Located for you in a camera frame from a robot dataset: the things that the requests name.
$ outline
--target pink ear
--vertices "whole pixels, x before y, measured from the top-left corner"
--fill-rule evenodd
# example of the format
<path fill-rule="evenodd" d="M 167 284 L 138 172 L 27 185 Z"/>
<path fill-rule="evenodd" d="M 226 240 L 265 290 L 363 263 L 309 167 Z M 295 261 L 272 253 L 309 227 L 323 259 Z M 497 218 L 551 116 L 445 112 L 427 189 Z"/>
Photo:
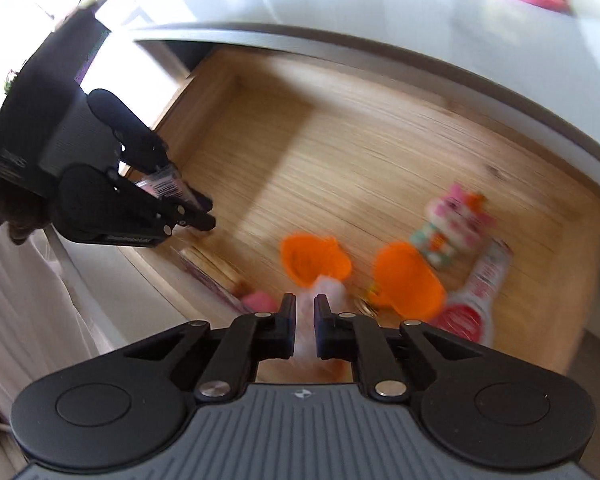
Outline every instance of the pink ear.
<path fill-rule="evenodd" d="M 464 191 L 462 190 L 462 186 L 457 182 L 454 182 L 449 190 L 449 196 L 458 200 L 458 202 L 464 202 Z"/>
<path fill-rule="evenodd" d="M 496 219 L 494 219 L 493 216 L 487 215 L 486 213 L 478 213 L 478 221 L 485 229 L 488 229 L 495 224 Z"/>

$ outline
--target wooden drawer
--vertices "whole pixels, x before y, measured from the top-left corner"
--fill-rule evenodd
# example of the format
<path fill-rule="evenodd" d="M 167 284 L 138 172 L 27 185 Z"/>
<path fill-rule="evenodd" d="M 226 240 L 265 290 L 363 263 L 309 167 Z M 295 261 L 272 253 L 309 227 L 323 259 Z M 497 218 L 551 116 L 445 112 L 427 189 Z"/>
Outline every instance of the wooden drawer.
<path fill-rule="evenodd" d="M 408 239 L 431 198 L 454 181 L 480 190 L 492 234 L 514 252 L 494 303 L 494 347 L 566 371 L 598 286 L 600 190 L 519 133 L 337 64 L 229 47 L 198 66 L 157 131 L 185 179 L 215 201 L 205 243 L 276 299 L 297 292 L 279 261 L 285 235 L 337 237 L 356 293 L 371 283 L 378 249 Z M 192 278 L 160 253 L 124 253 L 186 316 L 230 319 L 199 306 Z M 440 272 L 447 290 L 474 259 Z"/>

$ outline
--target red circular label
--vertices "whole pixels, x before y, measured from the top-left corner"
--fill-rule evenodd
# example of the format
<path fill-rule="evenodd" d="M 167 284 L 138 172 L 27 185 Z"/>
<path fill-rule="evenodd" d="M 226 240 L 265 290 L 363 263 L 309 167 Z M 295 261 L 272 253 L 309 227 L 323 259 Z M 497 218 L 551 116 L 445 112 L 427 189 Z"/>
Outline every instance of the red circular label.
<path fill-rule="evenodd" d="M 482 337 L 480 314 L 465 304 L 448 305 L 431 324 L 474 343 Z"/>

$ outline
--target pink and white toy figurine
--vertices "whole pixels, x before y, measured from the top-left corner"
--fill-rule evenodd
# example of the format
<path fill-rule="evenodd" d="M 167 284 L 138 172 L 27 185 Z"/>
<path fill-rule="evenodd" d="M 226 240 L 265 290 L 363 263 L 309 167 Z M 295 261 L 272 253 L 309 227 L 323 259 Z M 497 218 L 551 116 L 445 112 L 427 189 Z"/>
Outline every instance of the pink and white toy figurine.
<path fill-rule="evenodd" d="M 485 200 L 484 195 L 453 184 L 448 195 L 427 204 L 429 221 L 411 236 L 411 244 L 436 269 L 448 265 L 458 251 L 477 250 L 486 228 L 494 222 L 482 212 Z"/>

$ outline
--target silver screw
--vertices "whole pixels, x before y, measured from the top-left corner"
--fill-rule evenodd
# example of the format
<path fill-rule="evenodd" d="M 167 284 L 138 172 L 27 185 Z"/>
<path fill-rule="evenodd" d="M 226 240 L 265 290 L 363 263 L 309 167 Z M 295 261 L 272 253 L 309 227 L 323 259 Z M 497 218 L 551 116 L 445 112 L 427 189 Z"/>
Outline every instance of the silver screw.
<path fill-rule="evenodd" d="M 400 381 L 380 381 L 375 390 L 382 397 L 400 397 L 407 391 L 407 385 Z"/>
<path fill-rule="evenodd" d="M 200 386 L 200 393 L 205 397 L 223 397 L 231 390 L 225 381 L 208 381 Z"/>

